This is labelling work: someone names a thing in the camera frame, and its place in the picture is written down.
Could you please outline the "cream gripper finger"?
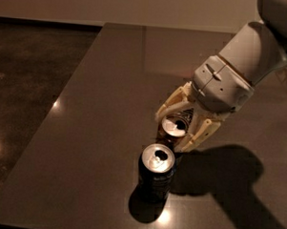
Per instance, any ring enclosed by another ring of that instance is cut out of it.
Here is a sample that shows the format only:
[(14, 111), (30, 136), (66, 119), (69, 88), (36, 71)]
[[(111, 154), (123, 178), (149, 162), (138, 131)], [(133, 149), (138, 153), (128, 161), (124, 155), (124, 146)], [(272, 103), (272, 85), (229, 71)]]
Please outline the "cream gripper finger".
[(229, 113), (214, 113), (202, 109), (198, 104), (193, 106), (194, 114), (189, 125), (187, 134), (174, 147), (176, 153), (189, 153), (197, 148), (207, 138), (212, 136)]
[(184, 86), (178, 87), (169, 95), (163, 105), (157, 110), (154, 119), (159, 123), (165, 116), (189, 111), (194, 107), (195, 100), (193, 98), (192, 82), (187, 82)]

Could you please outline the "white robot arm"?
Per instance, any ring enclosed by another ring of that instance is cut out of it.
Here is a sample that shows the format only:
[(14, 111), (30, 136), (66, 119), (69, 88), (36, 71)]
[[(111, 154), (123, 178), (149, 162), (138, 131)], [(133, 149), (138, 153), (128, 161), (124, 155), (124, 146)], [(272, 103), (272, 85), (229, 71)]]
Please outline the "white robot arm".
[(269, 73), (287, 65), (287, 0), (257, 0), (258, 22), (246, 24), (207, 58), (156, 112), (156, 140), (176, 153), (197, 148), (254, 94)]

